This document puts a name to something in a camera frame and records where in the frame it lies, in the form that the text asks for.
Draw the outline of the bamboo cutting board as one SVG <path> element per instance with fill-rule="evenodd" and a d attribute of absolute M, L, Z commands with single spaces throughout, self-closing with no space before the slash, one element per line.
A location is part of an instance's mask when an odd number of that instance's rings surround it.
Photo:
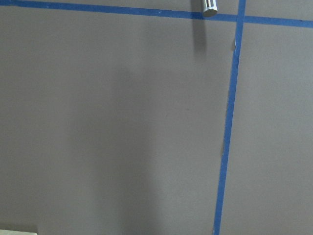
<path fill-rule="evenodd" d="M 22 232 L 22 231 L 11 231 L 11 230 L 0 230 L 0 235 L 37 235 L 37 233 Z"/>

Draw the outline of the steel ice scoop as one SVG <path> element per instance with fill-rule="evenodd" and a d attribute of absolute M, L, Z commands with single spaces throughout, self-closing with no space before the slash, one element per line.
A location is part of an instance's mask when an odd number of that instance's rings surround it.
<path fill-rule="evenodd" d="M 216 0 L 202 0 L 202 15 L 204 17 L 213 17 L 218 12 Z"/>

